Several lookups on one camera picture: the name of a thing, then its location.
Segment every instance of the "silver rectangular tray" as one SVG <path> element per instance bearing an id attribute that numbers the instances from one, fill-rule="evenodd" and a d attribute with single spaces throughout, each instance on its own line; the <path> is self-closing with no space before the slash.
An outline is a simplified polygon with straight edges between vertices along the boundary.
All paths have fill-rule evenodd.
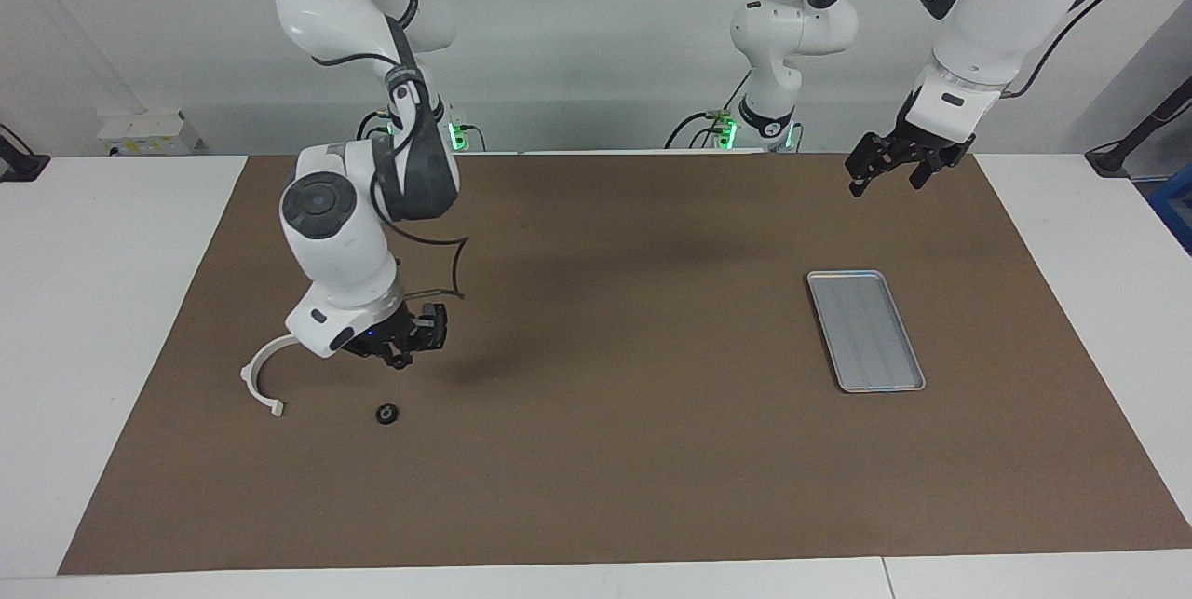
<path id="1" fill-rule="evenodd" d="M 915 392 L 926 386 L 886 276 L 813 272 L 807 285 L 842 389 Z"/>

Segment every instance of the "black round object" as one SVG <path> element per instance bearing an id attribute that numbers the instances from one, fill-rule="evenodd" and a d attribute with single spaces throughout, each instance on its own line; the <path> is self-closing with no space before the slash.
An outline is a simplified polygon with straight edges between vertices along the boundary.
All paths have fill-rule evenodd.
<path id="1" fill-rule="evenodd" d="M 340 233 L 356 210 L 356 191 L 340 174 L 304 175 L 281 196 L 281 214 L 298 233 L 324 239 Z"/>
<path id="2" fill-rule="evenodd" d="M 397 405 L 384 404 L 381 407 L 377 408 L 377 422 L 383 425 L 392 425 L 401 413 L 402 412 L 398 411 Z"/>

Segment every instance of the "blue crate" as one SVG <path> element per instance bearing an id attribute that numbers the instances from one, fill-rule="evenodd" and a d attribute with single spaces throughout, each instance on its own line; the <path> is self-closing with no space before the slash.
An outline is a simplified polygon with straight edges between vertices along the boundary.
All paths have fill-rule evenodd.
<path id="1" fill-rule="evenodd" d="M 1192 252 L 1192 163 L 1163 182 L 1147 201 L 1184 250 Z"/>

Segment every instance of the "black metal stand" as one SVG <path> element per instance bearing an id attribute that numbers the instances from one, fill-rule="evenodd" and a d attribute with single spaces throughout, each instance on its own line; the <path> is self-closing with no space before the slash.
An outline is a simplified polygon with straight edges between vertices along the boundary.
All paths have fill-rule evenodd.
<path id="1" fill-rule="evenodd" d="M 1179 89 L 1172 92 L 1172 95 L 1167 96 L 1150 116 L 1130 131 L 1130 135 L 1122 138 L 1122 142 L 1115 149 L 1107 152 L 1086 152 L 1085 158 L 1092 163 L 1093 169 L 1103 177 L 1125 177 L 1126 174 L 1123 173 L 1122 164 L 1125 163 L 1126 157 L 1143 141 L 1149 138 L 1151 133 L 1174 119 L 1190 100 L 1192 100 L 1192 77 L 1185 80 Z"/>
<path id="2" fill-rule="evenodd" d="M 0 175 L 0 182 L 33 182 L 50 163 L 50 157 L 42 154 L 23 154 L 4 136 L 0 136 L 0 158 L 10 169 Z"/>

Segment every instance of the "small black wheel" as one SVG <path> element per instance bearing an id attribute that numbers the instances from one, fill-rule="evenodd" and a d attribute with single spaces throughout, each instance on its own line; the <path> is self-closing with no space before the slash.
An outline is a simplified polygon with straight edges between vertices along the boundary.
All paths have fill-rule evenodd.
<path id="1" fill-rule="evenodd" d="M 377 422 L 383 425 L 392 425 L 399 416 L 397 405 L 384 404 L 381 407 L 377 408 Z"/>

